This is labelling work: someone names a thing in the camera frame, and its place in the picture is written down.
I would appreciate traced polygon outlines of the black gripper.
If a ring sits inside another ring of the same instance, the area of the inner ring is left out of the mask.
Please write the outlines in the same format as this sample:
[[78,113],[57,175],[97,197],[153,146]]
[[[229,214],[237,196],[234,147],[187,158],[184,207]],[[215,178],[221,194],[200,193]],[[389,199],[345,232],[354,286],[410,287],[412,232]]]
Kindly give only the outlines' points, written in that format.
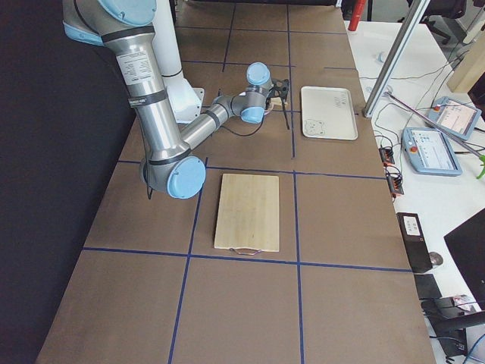
[[281,108],[283,113],[286,114],[286,104],[287,104],[287,96],[289,92],[289,80],[272,80],[272,87],[271,87],[271,98],[280,98]]

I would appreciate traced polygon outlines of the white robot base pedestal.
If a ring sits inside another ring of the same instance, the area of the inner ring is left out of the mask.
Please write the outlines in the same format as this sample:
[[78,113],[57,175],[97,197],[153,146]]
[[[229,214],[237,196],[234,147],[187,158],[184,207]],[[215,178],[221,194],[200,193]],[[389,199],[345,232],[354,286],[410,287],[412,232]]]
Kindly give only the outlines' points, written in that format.
[[169,1],[157,0],[156,5],[154,53],[176,121],[189,124],[201,113],[205,90],[193,88],[183,74]]

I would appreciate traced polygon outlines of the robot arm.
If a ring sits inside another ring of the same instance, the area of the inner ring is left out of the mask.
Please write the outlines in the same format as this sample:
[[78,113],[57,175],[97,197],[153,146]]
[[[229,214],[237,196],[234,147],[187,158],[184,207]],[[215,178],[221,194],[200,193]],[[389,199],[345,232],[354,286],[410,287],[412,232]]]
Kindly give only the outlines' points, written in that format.
[[259,124],[271,100],[285,100],[288,80],[271,76],[266,64],[246,71],[248,86],[238,96],[218,96],[205,111],[183,75],[167,1],[64,1],[66,35],[104,46],[116,56],[144,138],[140,175],[147,190],[173,198],[196,195],[205,182],[205,165],[192,151],[231,117]]

